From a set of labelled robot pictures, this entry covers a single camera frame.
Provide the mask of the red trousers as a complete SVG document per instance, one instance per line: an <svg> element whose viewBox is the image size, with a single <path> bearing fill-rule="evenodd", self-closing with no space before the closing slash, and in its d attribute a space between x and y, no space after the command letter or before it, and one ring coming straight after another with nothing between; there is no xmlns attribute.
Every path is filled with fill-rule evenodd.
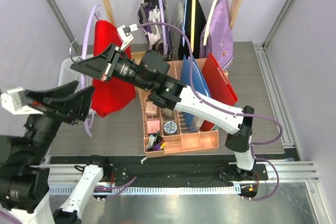
<svg viewBox="0 0 336 224"><path fill-rule="evenodd" d="M96 22L93 55L96 57L104 52L110 44L122 45L117 28L106 20ZM136 97L132 84L116 78L111 78L109 82L94 79L92 85L95 91L91 107L102 118L123 109Z"/></svg>

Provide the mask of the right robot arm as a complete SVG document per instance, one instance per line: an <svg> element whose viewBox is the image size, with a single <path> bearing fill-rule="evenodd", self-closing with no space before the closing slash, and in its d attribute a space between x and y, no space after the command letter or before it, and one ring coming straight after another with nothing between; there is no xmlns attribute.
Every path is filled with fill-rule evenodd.
<svg viewBox="0 0 336 224"><path fill-rule="evenodd" d="M237 174L248 180L256 173L256 161L250 143L254 109L230 107L195 91L193 85L169 76L170 65L154 50L148 50L140 63L135 63L114 44L103 53L70 68L102 82L117 78L148 91L148 99L162 109L192 114L227 132L225 146L234 152Z"/></svg>

